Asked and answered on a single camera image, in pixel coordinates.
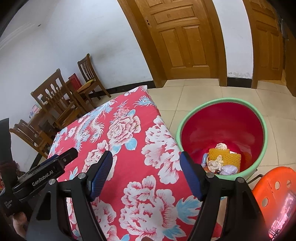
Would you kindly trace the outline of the person's left hand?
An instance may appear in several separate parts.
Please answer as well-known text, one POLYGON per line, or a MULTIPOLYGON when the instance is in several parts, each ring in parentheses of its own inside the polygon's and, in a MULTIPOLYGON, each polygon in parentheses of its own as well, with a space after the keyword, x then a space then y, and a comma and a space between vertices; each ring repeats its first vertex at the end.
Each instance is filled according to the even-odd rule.
POLYGON ((13 227, 16 233, 22 238, 26 238, 25 225, 27 224, 27 217, 23 212, 13 215, 13 227))

